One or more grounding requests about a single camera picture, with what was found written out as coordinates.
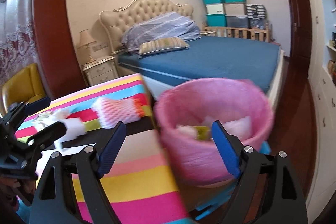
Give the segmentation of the white foam sheet roll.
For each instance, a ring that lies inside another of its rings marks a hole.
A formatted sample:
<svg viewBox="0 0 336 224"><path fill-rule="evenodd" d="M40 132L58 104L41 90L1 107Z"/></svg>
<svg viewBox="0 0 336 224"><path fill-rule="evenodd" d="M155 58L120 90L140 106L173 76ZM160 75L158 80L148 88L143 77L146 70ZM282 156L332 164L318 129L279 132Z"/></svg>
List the white foam sheet roll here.
<svg viewBox="0 0 336 224"><path fill-rule="evenodd" d="M66 127L66 134L54 142L56 150L62 150L62 144L66 141L71 141L79 136L86 134L85 124L80 118L67 118L59 120Z"/></svg>

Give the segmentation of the pink foam fruit net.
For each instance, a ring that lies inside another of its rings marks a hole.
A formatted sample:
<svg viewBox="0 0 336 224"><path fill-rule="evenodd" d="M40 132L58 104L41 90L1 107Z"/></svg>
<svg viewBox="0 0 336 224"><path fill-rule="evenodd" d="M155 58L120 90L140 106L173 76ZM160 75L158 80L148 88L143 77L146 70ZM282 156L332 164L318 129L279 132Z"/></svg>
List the pink foam fruit net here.
<svg viewBox="0 0 336 224"><path fill-rule="evenodd" d="M137 98L113 100L107 97L99 97L92 104L91 109L97 114L102 128L112 129L118 124L139 121L145 116L141 101Z"/></svg>

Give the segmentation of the white foam block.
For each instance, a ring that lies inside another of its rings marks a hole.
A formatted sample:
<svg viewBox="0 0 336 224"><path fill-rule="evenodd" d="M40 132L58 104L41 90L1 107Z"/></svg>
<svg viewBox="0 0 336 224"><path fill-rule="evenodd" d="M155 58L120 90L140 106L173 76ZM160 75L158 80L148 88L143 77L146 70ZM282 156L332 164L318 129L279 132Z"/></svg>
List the white foam block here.
<svg viewBox="0 0 336 224"><path fill-rule="evenodd" d="M211 130L214 121L214 118L206 116L202 125L209 127ZM252 136L252 122L250 116L229 122L222 122L222 125L230 135L235 135L240 141L249 139Z"/></svg>

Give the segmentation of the lace pink curtain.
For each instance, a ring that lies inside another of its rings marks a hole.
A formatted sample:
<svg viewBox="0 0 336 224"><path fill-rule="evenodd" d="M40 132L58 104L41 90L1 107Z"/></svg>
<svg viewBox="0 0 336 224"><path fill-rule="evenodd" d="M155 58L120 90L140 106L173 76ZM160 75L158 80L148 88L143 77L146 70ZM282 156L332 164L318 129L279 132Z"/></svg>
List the lace pink curtain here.
<svg viewBox="0 0 336 224"><path fill-rule="evenodd" d="M1 2L1 85L38 61L33 0Z"/></svg>

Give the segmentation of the cream nightstand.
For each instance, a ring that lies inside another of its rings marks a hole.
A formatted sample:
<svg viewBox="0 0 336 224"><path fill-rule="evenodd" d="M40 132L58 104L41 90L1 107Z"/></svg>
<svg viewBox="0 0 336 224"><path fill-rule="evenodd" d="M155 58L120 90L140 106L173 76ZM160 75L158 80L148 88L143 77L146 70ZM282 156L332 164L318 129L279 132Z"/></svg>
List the cream nightstand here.
<svg viewBox="0 0 336 224"><path fill-rule="evenodd" d="M90 86L119 78L113 56L103 56L94 62L86 63L83 66L83 72Z"/></svg>

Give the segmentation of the beige table lamp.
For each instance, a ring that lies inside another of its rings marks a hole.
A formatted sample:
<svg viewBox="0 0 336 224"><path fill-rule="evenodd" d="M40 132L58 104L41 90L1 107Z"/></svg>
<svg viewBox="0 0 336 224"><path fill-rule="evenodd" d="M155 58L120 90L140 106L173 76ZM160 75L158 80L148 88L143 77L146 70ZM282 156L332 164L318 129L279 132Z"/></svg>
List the beige table lamp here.
<svg viewBox="0 0 336 224"><path fill-rule="evenodd" d="M80 39L78 47L83 50L86 54L85 63L93 63L96 59L92 56L92 47L96 44L97 40L95 40L88 29L80 31Z"/></svg>

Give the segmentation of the green white plastic wrapper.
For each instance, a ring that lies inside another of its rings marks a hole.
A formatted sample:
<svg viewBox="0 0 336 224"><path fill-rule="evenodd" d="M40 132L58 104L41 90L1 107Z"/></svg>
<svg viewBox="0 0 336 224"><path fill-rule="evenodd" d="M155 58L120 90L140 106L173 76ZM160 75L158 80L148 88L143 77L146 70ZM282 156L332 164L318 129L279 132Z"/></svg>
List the green white plastic wrapper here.
<svg viewBox="0 0 336 224"><path fill-rule="evenodd" d="M208 141L212 138L211 130L207 126L194 126L198 130L197 140Z"/></svg>

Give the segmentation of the beige tufted headboard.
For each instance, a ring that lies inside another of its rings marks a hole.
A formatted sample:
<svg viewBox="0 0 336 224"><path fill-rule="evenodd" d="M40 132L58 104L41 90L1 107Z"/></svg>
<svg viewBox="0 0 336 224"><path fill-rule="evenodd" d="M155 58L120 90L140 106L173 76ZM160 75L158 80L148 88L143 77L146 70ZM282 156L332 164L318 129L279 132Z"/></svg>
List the beige tufted headboard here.
<svg viewBox="0 0 336 224"><path fill-rule="evenodd" d="M121 41L129 28L168 12L176 12L191 19L194 8L192 5L175 4L170 0L132 0L125 7L100 12L98 19L107 34L112 55L124 51Z"/></svg>

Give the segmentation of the striped yellow pillow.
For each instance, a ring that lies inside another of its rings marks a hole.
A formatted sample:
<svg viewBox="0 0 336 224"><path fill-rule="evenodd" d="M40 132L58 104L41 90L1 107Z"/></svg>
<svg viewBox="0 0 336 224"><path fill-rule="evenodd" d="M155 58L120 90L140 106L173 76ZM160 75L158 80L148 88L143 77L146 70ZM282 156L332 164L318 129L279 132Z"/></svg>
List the striped yellow pillow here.
<svg viewBox="0 0 336 224"><path fill-rule="evenodd" d="M138 55L143 57L170 51L186 50L189 47L189 44L180 38L163 38L141 44Z"/></svg>

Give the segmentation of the blue mattress bed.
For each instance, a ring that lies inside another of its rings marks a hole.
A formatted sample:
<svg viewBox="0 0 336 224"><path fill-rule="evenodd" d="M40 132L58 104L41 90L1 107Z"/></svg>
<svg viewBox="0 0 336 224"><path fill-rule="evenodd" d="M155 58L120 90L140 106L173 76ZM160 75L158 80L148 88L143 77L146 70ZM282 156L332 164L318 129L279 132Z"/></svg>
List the blue mattress bed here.
<svg viewBox="0 0 336 224"><path fill-rule="evenodd" d="M186 81L202 78L249 79L277 107L284 69L284 50L258 40L203 36L186 50L138 57L123 53L120 71L139 73L154 99Z"/></svg>

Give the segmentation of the grey striped duvet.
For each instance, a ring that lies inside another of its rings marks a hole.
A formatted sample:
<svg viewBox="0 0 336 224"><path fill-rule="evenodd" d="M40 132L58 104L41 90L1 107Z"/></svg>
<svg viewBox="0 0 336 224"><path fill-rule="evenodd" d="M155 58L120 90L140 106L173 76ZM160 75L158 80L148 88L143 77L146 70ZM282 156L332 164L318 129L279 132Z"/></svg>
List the grey striped duvet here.
<svg viewBox="0 0 336 224"><path fill-rule="evenodd" d="M189 42L201 38L201 30L192 19L168 12L133 25L123 34L121 45L128 52L137 53L143 43L164 38Z"/></svg>

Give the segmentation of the dark red door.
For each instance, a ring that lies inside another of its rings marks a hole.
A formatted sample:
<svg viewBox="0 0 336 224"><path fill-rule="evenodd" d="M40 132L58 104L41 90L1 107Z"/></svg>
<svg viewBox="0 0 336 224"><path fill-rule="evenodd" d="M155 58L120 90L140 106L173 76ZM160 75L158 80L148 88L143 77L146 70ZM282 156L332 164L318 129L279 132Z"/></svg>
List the dark red door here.
<svg viewBox="0 0 336 224"><path fill-rule="evenodd" d="M312 45L312 20L309 0L289 0L291 18L290 58L309 63Z"/></svg>

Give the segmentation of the grey clear storage bin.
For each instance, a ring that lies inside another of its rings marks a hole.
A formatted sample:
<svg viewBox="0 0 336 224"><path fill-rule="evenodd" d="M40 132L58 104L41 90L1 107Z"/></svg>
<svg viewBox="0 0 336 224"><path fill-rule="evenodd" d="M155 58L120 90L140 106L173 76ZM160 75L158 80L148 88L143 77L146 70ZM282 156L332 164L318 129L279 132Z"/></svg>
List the grey clear storage bin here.
<svg viewBox="0 0 336 224"><path fill-rule="evenodd" d="M247 15L226 16L227 26L235 28L249 28L249 19Z"/></svg>

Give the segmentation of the teal storage bin lower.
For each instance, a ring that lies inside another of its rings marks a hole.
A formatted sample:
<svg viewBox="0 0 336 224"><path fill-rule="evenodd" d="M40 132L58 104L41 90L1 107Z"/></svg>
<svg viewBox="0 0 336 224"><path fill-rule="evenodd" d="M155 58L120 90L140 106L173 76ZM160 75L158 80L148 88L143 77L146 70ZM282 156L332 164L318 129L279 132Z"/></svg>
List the teal storage bin lower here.
<svg viewBox="0 0 336 224"><path fill-rule="evenodd" d="M227 19L226 14L207 14L207 25L209 27L226 27Z"/></svg>

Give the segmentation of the wooden crib rail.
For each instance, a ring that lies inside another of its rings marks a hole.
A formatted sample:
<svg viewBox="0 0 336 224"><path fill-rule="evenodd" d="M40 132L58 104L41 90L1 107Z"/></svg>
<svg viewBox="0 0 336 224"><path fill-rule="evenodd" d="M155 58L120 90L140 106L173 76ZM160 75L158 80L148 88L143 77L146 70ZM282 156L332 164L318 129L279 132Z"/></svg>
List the wooden crib rail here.
<svg viewBox="0 0 336 224"><path fill-rule="evenodd" d="M204 23L201 28L202 35L258 40L270 43L270 31L257 28L238 28L238 27L210 27Z"/></svg>

